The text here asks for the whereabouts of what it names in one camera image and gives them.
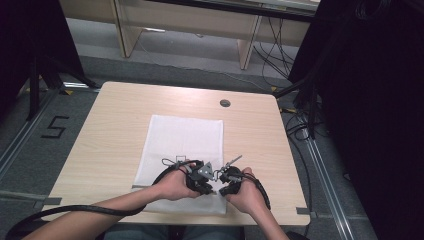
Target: white towel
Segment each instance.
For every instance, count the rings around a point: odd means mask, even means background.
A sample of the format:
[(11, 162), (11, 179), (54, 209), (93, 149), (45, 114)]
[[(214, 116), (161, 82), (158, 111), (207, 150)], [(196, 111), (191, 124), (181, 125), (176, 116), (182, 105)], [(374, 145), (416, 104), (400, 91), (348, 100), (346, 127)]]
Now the white towel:
[[(176, 161), (176, 156), (211, 162), (213, 170), (223, 166), (222, 120), (205, 120), (153, 115), (150, 120), (135, 186), (150, 186), (167, 166), (163, 158)], [(191, 214), (225, 214), (226, 201), (218, 190), (220, 182), (209, 181), (217, 195), (202, 195), (196, 199), (160, 200), (147, 205), (145, 211)]]

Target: floor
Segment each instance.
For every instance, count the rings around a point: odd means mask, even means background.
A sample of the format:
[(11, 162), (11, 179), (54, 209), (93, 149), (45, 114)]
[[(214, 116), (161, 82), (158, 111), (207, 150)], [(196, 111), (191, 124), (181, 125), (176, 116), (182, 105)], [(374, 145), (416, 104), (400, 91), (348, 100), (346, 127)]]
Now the floor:
[[(241, 70), (239, 65), (237, 42), (234, 39), (225, 39), (212, 36), (201, 36), (189, 33), (178, 32), (143, 32), (137, 46), (130, 56), (130, 58), (122, 58), (116, 36), (116, 29), (114, 25), (87, 22), (75, 19), (68, 19), (68, 24), (73, 35), (77, 51), (81, 57), (86, 75), (103, 81), (104, 79), (117, 79), (120, 81), (137, 82), (137, 79), (144, 79), (145, 82), (151, 84), (166, 84), (166, 85), (183, 85), (193, 87), (205, 87), (214, 89), (225, 89), (234, 91), (247, 91), (258, 93), (271, 93), (272, 87), (283, 88), (289, 86), (290, 83), (284, 80), (281, 75), (268, 65), (264, 65), (263, 60), (255, 52), (252, 54), (251, 61), (247, 70)], [(272, 48), (272, 44), (263, 44), (265, 51), (271, 51), (273, 55), (279, 52)], [(297, 54), (298, 48), (285, 46), (284, 50), (293, 59)], [(144, 71), (141, 64), (153, 64), (149, 72)], [(281, 63), (276, 61), (279, 67), (282, 68)], [(191, 73), (196, 72), (197, 75), (204, 74), (202, 80), (191, 79)], [(92, 92), (75, 92), (75, 97), (72, 102), (68, 102), (67, 96), (59, 95), (54, 102), (61, 106), (61, 110), (50, 109), (46, 112), (48, 116), (57, 114), (64, 114), (63, 109), (80, 109), (77, 121), (73, 126), (75, 130), (72, 131), (70, 139), (76, 138), (80, 128), (83, 124), (84, 116), (88, 114), (90, 104), (95, 99), (95, 93)], [(292, 100), (296, 96), (296, 92), (279, 99), (278, 104), (280, 108), (293, 108)], [(22, 97), (16, 103), (16, 109), (26, 109), (28, 100), (27, 94), (24, 92)], [(0, 125), (0, 142), (1, 152), (4, 152), (13, 136), (19, 131), (20, 126), (23, 124), (16, 124), (16, 119), (22, 119), (25, 116), (25, 110), (12, 111), (11, 115), (5, 119)], [(290, 120), (293, 115), (289, 113), (282, 113), (282, 121), (284, 124), (289, 123), (288, 128), (296, 125), (296, 119)], [(331, 179), (332, 186), (337, 194), (341, 203), (341, 208), (349, 222), (350, 229), (352, 230), (353, 238), (344, 238), (340, 235), (340, 231), (334, 220), (331, 205), (328, 203), (326, 192), (323, 190), (323, 183), (319, 177), (316, 164), (311, 158), (308, 146), (305, 141), (294, 140), (295, 145), (291, 145), (292, 153), (295, 158), (296, 167), (298, 169), (299, 178), (302, 184), (305, 199), (309, 201), (311, 196), (311, 211), (313, 217), (311, 224), (308, 228), (307, 237), (310, 239), (377, 239), (368, 218), (362, 209), (362, 206), (356, 196), (355, 190), (350, 182), (343, 176), (345, 173), (344, 166), (340, 161), (337, 150), (334, 149), (331, 141), (331, 133), (326, 131), (325, 125), (320, 125), (316, 128), (317, 131), (317, 145), (322, 156), (323, 162), (328, 171), (329, 178)], [(50, 150), (56, 159), (65, 161), (67, 153), (72, 146), (64, 146), (61, 153), (55, 155), (54, 150)], [(26, 155), (27, 159), (31, 155), (31, 148), (22, 150), (22, 155)], [(301, 157), (304, 158), (305, 164), (300, 161)], [(19, 167), (11, 167), (11, 172), (20, 171)], [(60, 169), (40, 170), (38, 173), (30, 173), (26, 176), (26, 182), (32, 184), (20, 184), (15, 186), (16, 175), (8, 172), (0, 181), (1, 191), (15, 191), (25, 192), (25, 189), (31, 187), (39, 187), (37, 184), (38, 175), (46, 175), (49, 173), (51, 178), (57, 177)], [(40, 190), (36, 191), (37, 195), (48, 194), (51, 186), (39, 187)], [(3, 218), (9, 214), (19, 219), (35, 212), (33, 201), (16, 200), (0, 195), (2, 206), (0, 207), (0, 216)], [(306, 230), (305, 227), (284, 226), (285, 230), (292, 230), (303, 234)], [(0, 237), (5, 234), (4, 229), (0, 229)], [(255, 227), (246, 228), (247, 239), (265, 239), (260, 231)]]

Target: black cable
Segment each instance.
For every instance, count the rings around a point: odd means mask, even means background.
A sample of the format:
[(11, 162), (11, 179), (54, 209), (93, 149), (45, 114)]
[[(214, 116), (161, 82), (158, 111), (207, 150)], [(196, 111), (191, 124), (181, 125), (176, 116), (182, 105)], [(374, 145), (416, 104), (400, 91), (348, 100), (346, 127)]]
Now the black cable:
[(251, 181), (255, 181), (255, 180), (257, 180), (257, 178), (256, 177), (254, 177), (253, 175), (251, 175), (251, 174), (246, 174), (246, 173), (229, 173), (228, 174), (228, 176), (229, 177), (240, 177), (240, 178), (247, 178), (247, 179), (249, 179), (249, 180), (251, 180)]
[(253, 46), (253, 49), (255, 49), (256, 53), (259, 55), (259, 57), (264, 61), (264, 64), (262, 65), (262, 70), (265, 66), (265, 63), (267, 63), (268, 65), (270, 65), (275, 71), (277, 71), (281, 76), (285, 77), (287, 79), (287, 74), (285, 72), (283, 72), (283, 70), (281, 70), (279, 67), (277, 67), (277, 65), (275, 65), (275, 63), (271, 62), (270, 60), (268, 60), (268, 57), (264, 57), (259, 51), (258, 49), (256, 49), (255, 46)]
[(306, 126), (306, 127), (304, 127), (304, 128), (302, 128), (302, 129), (297, 129), (295, 132), (294, 132), (294, 138), (296, 138), (296, 140), (297, 141), (305, 141), (305, 140), (308, 140), (309, 139), (309, 137), (311, 136), (310, 135), (310, 133), (309, 132), (307, 132), (308, 134), (306, 135), (306, 137), (298, 137), (298, 133), (299, 133), (299, 131), (300, 130), (303, 130), (303, 129), (305, 129), (305, 128), (308, 128), (308, 126)]
[(57, 213), (70, 212), (70, 211), (80, 211), (80, 212), (94, 212), (94, 213), (100, 213), (100, 214), (126, 217), (126, 216), (133, 216), (133, 215), (140, 213), (141, 211), (143, 211), (143, 209), (145, 207), (146, 206), (142, 206), (140, 208), (137, 208), (137, 209), (134, 209), (134, 210), (129, 210), (129, 211), (115, 210), (115, 209), (104, 208), (104, 207), (93, 206), (93, 205), (70, 205), (70, 206), (52, 208), (52, 209), (49, 209), (49, 210), (38, 212), (38, 213), (33, 214), (29, 217), (26, 217), (25, 219), (23, 219), (20, 222), (18, 222), (17, 224), (15, 224), (9, 230), (9, 232), (7, 233), (6, 240), (12, 239), (12, 236), (17, 233), (17, 230), (22, 228), (23, 226), (27, 225), (28, 223), (30, 223), (30, 222), (32, 222), (36, 219), (39, 219), (39, 218), (42, 218), (42, 217), (45, 217), (45, 216), (49, 216), (49, 215), (53, 215), (53, 214), (57, 214)]
[(306, 124), (304, 124), (304, 123), (300, 123), (300, 124), (298, 124), (298, 125), (296, 125), (296, 126), (294, 126), (294, 127), (291, 127), (291, 128), (288, 128), (288, 129), (286, 129), (286, 132), (287, 132), (287, 134), (289, 134), (289, 135), (292, 135), (293, 133), (294, 133), (294, 131), (293, 131), (293, 129), (298, 129), (298, 128), (300, 128), (300, 129), (304, 129), (304, 128), (306, 128), (307, 127), (307, 125)]
[(269, 23), (269, 25), (271, 27), (271, 31), (272, 31), (272, 34), (274, 36), (274, 43), (277, 44), (277, 47), (280, 50), (280, 54), (281, 54), (281, 57), (283, 59), (284, 68), (285, 68), (285, 70), (287, 72), (287, 75), (289, 75), (290, 74), (290, 71), (291, 71), (291, 68), (288, 66), (288, 64), (287, 64), (288, 61), (286, 61), (284, 55), (286, 55), (290, 60), (292, 60), (292, 61), (294, 61), (294, 60), (283, 50), (283, 47), (282, 47), (282, 39), (281, 39), (282, 33), (281, 33), (281, 28), (283, 27), (283, 20), (280, 19), (280, 22), (279, 22), (280, 23), (279, 24), (279, 31), (278, 31), (277, 35), (275, 35), (275, 31), (274, 31), (274, 28), (273, 28), (272, 23), (271, 23), (271, 18), (268, 18), (268, 23)]
[(286, 132), (287, 132), (287, 128), (289, 127), (291, 120), (293, 120), (293, 118), (296, 117), (296, 116), (297, 116), (297, 114), (293, 114), (293, 116), (289, 119), (289, 121), (287, 121), (286, 126), (285, 126)]
[[(261, 50), (266, 53), (265, 49), (262, 47), (262, 43), (261, 42), (259, 43), (259, 46), (261, 47)], [(275, 56), (272, 56), (272, 55), (270, 55), (270, 57), (271, 58), (274, 58), (275, 60), (278, 60), (278, 61), (282, 61), (282, 62), (284, 61), (284, 59), (281, 59), (281, 58), (278, 58), (278, 57), (275, 57)]]

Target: gray carpet floor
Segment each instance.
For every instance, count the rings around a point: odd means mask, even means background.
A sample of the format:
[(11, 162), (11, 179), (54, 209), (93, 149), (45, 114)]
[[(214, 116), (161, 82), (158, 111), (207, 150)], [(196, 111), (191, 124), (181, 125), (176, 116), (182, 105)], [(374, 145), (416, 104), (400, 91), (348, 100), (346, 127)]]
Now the gray carpet floor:
[[(76, 39), (75, 41), (77, 47), (79, 46), (79, 51), (81, 51), (81, 48), (88, 47), (88, 45), (83, 46), (81, 43), (82, 40), (80, 39)], [(86, 75), (99, 83), (113, 80), (264, 94), (269, 94), (271, 92), (270, 85), (266, 83), (261, 74), (257, 72), (256, 74), (246, 74), (246, 72), (240, 74), (237, 73), (236, 70), (226, 71), (230, 74), (231, 77), (229, 77), (225, 74), (158, 66), (143, 61), (120, 59), (119, 57), (103, 58), (87, 55), (90, 54), (80, 54)], [(261, 65), (259, 63), (255, 66), (254, 60), (252, 68), (260, 69), (260, 67)], [(280, 78), (275, 78), (271, 75), (272, 74), (269, 74), (267, 76), (267, 80), (271, 84), (279, 86), (289, 85), (287, 81), (284, 82)], [(64, 81), (75, 81), (67, 75), (63, 75), (62, 78)], [(278, 105), (282, 108), (292, 108), (292, 100), (295, 95), (296, 93), (291, 93), (279, 99)], [(41, 121), (35, 128), (28, 142), (24, 145), (18, 157), (15, 159), (13, 165), (9, 168), (6, 175), (0, 179), (0, 191), (48, 195), (66, 161), (69, 151), (72, 148), (96, 96), (97, 93), (87, 91), (74, 91), (70, 95), (57, 95), (48, 106)], [(28, 93), (24, 92), (16, 100), (15, 105), (10, 109), (10, 113), (6, 118), (1, 119), (0, 154), (5, 151), (8, 144), (13, 140), (20, 127), (24, 124), (28, 112), (28, 104)], [(56, 134), (56, 132), (47, 129), (55, 116), (69, 117), (67, 120), (57, 120), (60, 126), (66, 128), (61, 138), (41, 138), (42, 135)], [(291, 117), (291, 114), (283, 113), (282, 124), (287, 123)], [(317, 135), (317, 144), (325, 160), (325, 164), (333, 180), (342, 206), (348, 215), (356, 239), (377, 239), (358, 197), (356, 196), (353, 186), (343, 177), (345, 169), (333, 146), (331, 133), (328, 136), (325, 125), (319, 125), (316, 130), (323, 135)], [(303, 141), (296, 141), (296, 145), (305, 158), (306, 166), (309, 170), (309, 177), (311, 179), (311, 185), (309, 186), (307, 184), (306, 171), (301, 162), (299, 152), (291, 145), (305, 199), (309, 198), (309, 188), (311, 188), (311, 209), (317, 215), (316, 218), (311, 219), (308, 238), (315, 240), (341, 239), (306, 144)], [(39, 206), (35, 205), (34, 201), (0, 197), (0, 239), (4, 238), (6, 231), (14, 223), (24, 216), (39, 210)], [(283, 228), (286, 231), (292, 230), (301, 234), (305, 231), (305, 227), (283, 226)], [(245, 228), (245, 231), (247, 239), (265, 239), (256, 226), (248, 226)]]

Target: black cord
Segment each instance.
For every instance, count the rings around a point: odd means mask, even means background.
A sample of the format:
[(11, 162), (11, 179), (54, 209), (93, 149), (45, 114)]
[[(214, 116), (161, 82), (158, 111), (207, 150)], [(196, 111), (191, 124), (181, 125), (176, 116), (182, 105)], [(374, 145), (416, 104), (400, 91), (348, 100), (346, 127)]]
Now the black cord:
[(100, 214), (107, 214), (107, 215), (113, 215), (113, 216), (120, 216), (120, 217), (126, 217), (126, 216), (133, 216), (141, 211), (146, 206), (142, 206), (141, 208), (137, 208), (134, 210), (124, 211), (124, 210), (115, 210), (110, 208), (104, 208), (99, 206), (93, 206), (93, 205), (70, 205), (70, 206), (63, 206), (63, 207), (57, 207), (52, 208), (49, 210), (41, 211), (36, 214), (33, 214), (29, 217), (26, 217), (25, 219), (21, 220), (17, 224), (15, 224), (7, 233), (6, 239), (12, 239), (12, 236), (17, 233), (17, 230), (22, 228), (23, 226), (27, 225), (28, 223), (53, 214), (57, 213), (63, 213), (63, 212), (70, 212), (70, 211), (80, 211), (80, 212), (94, 212), (94, 213), (100, 213)]
[(277, 44), (277, 47), (280, 50), (280, 54), (281, 54), (281, 57), (283, 59), (284, 68), (285, 68), (285, 70), (287, 72), (287, 75), (289, 75), (290, 74), (290, 71), (291, 71), (291, 68), (288, 66), (288, 64), (287, 64), (288, 61), (285, 59), (284, 55), (286, 55), (288, 58), (290, 58), (290, 60), (292, 60), (292, 61), (294, 61), (294, 60), (283, 50), (283, 47), (281, 46), (282, 45), (281, 28), (283, 27), (283, 20), (280, 19), (280, 22), (279, 22), (280, 23), (279, 24), (279, 31), (278, 31), (277, 35), (275, 35), (275, 31), (274, 31), (274, 28), (272, 26), (271, 18), (270, 17), (268, 17), (268, 23), (269, 23), (269, 25), (271, 27), (271, 31), (272, 31), (272, 34), (274, 36), (274, 43)]
[(293, 114), (293, 116), (289, 119), (289, 121), (287, 121), (286, 126), (285, 126), (286, 132), (287, 132), (287, 128), (289, 127), (291, 120), (293, 120), (293, 118), (296, 117), (296, 116), (297, 116), (297, 114)]
[(300, 124), (298, 124), (298, 125), (296, 125), (294, 127), (291, 127), (291, 128), (286, 129), (286, 132), (287, 132), (287, 134), (290, 134), (291, 135), (291, 134), (293, 134), (293, 132), (295, 132), (299, 128), (300, 129), (304, 129), (305, 127), (307, 127), (307, 125), (305, 123), (300, 123)]
[[(261, 50), (266, 53), (265, 49), (262, 47), (262, 43), (261, 42), (259, 43), (259, 46), (261, 47)], [(275, 60), (279, 60), (279, 61), (282, 61), (282, 62), (284, 61), (284, 59), (281, 59), (281, 58), (278, 58), (278, 57), (275, 57), (275, 56), (272, 56), (272, 55), (270, 55), (270, 57), (273, 58), (273, 59), (275, 59)]]
[(258, 49), (256, 49), (256, 47), (255, 46), (253, 46), (253, 49), (256, 51), (256, 53), (259, 55), (259, 57), (264, 61), (264, 64), (262, 65), (262, 75), (263, 75), (263, 70), (264, 70), (264, 67), (265, 67), (265, 63), (266, 64), (268, 64), (269, 66), (271, 66), (275, 71), (277, 71), (281, 76), (283, 76), (283, 77), (285, 77), (286, 79), (287, 79), (287, 74), (285, 73), (285, 72), (283, 72), (283, 70), (281, 70), (279, 67), (277, 67), (277, 65), (275, 65), (275, 63), (273, 63), (273, 62), (271, 62), (270, 60), (268, 60), (268, 57), (269, 57), (269, 53), (266, 53), (267, 54), (267, 57), (265, 57), (265, 56), (263, 56), (259, 51), (258, 51)]

